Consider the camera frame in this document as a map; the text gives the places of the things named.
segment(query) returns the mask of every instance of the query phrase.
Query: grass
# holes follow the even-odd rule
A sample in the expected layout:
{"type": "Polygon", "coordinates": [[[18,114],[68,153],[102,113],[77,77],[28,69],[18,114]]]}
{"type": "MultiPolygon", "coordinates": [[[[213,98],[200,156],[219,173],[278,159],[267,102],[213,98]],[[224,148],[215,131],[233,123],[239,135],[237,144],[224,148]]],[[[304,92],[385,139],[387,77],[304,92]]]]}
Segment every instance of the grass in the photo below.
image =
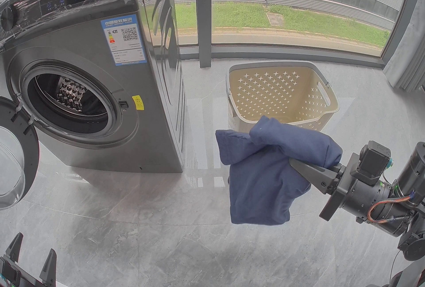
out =
{"type": "MultiPolygon", "coordinates": [[[[268,10],[259,3],[216,2],[212,5],[212,26],[231,28],[271,28],[266,13],[284,17],[283,27],[273,28],[319,33],[357,40],[383,47],[389,31],[330,14],[298,10],[285,5],[271,5],[268,10]]],[[[179,29],[196,28],[196,4],[176,4],[179,29]]]]}
{"type": "Polygon", "coordinates": [[[387,30],[330,14],[297,10],[284,5],[272,5],[269,7],[269,12],[281,14],[285,19],[285,29],[287,30],[338,36],[379,46],[384,46],[389,36],[387,30]]]}

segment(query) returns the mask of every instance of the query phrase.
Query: power button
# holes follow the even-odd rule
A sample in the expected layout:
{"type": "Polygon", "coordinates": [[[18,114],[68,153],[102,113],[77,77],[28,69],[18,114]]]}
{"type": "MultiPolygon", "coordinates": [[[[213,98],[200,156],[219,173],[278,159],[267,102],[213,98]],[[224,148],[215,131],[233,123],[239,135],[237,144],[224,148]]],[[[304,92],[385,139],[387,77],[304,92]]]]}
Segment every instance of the power button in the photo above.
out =
{"type": "Polygon", "coordinates": [[[1,13],[1,27],[4,31],[10,31],[16,24],[15,9],[13,6],[6,7],[1,13]]]}

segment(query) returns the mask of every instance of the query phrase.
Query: front-load washing machine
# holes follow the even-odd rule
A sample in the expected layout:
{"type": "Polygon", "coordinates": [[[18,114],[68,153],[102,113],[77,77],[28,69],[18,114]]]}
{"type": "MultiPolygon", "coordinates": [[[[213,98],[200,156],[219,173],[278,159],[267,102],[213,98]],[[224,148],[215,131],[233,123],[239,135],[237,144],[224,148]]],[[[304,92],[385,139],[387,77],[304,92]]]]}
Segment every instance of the front-load washing machine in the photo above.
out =
{"type": "Polygon", "coordinates": [[[38,134],[69,166],[182,172],[174,0],[9,0],[0,12],[0,131],[30,138],[24,166],[38,134]]]}

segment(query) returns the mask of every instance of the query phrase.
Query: curtain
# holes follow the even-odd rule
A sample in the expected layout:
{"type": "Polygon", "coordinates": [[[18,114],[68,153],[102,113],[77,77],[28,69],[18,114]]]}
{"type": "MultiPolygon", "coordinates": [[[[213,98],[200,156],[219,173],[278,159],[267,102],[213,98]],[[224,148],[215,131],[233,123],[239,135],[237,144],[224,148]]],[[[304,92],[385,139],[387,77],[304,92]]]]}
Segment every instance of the curtain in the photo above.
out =
{"type": "Polygon", "coordinates": [[[393,88],[407,92],[425,84],[425,0],[418,0],[394,55],[384,68],[393,88]]]}

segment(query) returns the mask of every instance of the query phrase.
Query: qr code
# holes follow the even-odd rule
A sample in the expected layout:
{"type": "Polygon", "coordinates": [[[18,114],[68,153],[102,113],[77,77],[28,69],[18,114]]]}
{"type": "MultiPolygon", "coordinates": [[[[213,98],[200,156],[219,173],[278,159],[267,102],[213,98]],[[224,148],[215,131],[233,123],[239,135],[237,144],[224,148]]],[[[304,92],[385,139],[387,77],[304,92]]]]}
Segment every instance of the qr code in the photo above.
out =
{"type": "Polygon", "coordinates": [[[121,29],[121,32],[122,32],[122,36],[124,37],[124,41],[139,39],[139,35],[137,34],[137,29],[135,27],[121,29]]]}

